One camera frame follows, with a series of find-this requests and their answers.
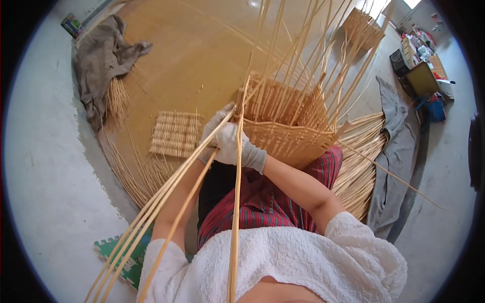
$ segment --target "gray cloth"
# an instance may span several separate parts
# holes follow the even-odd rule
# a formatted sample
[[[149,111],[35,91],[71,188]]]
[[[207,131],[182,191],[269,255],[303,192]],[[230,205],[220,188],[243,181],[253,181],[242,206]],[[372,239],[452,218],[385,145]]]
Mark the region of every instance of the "gray cloth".
[[[76,54],[76,72],[86,118],[97,132],[106,112],[104,93],[110,80],[129,72],[138,57],[150,52],[152,44],[141,41],[126,45],[126,23],[113,15],[107,17],[81,40]]]
[[[383,131],[388,135],[388,141],[375,161],[409,183],[420,124],[413,109],[397,96],[394,89],[381,78],[376,78],[380,84],[382,110],[386,118]],[[376,168],[375,186],[367,215],[367,225],[376,237],[388,237],[392,225],[399,218],[407,188],[407,185]]]

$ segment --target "black box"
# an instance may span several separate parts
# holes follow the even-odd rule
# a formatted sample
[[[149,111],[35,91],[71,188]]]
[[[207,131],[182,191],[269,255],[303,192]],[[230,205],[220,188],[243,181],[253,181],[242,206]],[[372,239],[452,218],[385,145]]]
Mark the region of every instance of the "black box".
[[[389,59],[391,60],[392,70],[398,77],[404,77],[411,70],[401,49],[393,52]]]

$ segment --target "wicker basket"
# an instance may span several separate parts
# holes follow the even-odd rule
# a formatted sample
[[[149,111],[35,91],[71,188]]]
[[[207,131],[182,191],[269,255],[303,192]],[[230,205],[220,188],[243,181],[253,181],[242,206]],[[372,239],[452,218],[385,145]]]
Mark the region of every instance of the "wicker basket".
[[[379,42],[385,36],[384,29],[377,25],[374,18],[356,8],[350,12],[349,16],[342,24],[342,28],[347,31],[352,43],[355,41],[362,43],[362,41],[359,41],[359,38],[369,35],[369,38],[363,41],[362,44],[362,48],[365,50],[369,50],[374,45],[379,44]],[[358,32],[359,34],[352,35],[353,31]]]
[[[261,79],[257,72],[251,72],[248,94],[251,94]],[[298,108],[298,100],[303,92],[288,88],[286,102],[281,102],[285,86],[277,81],[267,80],[259,105],[256,91],[247,101],[244,110],[244,132],[255,146],[265,149],[269,155],[298,169],[320,157],[337,140],[338,134],[326,131],[328,117],[321,102],[321,93],[304,96],[292,126],[291,120]],[[238,105],[241,104],[243,90],[239,90]],[[319,119],[306,126],[306,119],[318,111]]]

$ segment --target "hand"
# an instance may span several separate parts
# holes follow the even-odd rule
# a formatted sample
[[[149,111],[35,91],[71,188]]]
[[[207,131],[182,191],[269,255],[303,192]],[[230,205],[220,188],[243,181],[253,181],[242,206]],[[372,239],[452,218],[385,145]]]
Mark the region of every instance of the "hand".
[[[217,112],[216,115],[207,123],[204,127],[204,132],[202,135],[203,141],[219,123],[224,119],[224,117],[231,111],[234,105],[232,103],[226,105],[221,111]],[[207,163],[207,159],[214,151],[215,147],[220,148],[220,151],[215,156],[215,160],[225,163],[236,165],[238,161],[238,149],[236,143],[236,134],[238,126],[235,123],[226,123],[211,140],[210,144],[206,150],[201,154],[199,159]],[[263,174],[264,164],[266,163],[266,151],[261,150],[254,146],[249,138],[242,133],[242,159],[241,164],[244,167],[250,167],[257,170],[260,174]]]

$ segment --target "woven mat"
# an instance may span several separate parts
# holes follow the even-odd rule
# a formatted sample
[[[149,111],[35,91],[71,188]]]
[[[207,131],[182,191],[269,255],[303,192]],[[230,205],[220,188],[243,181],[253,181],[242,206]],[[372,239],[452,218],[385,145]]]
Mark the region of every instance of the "woven mat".
[[[202,119],[202,115],[191,112],[159,112],[148,150],[174,157],[190,157],[202,136]]]

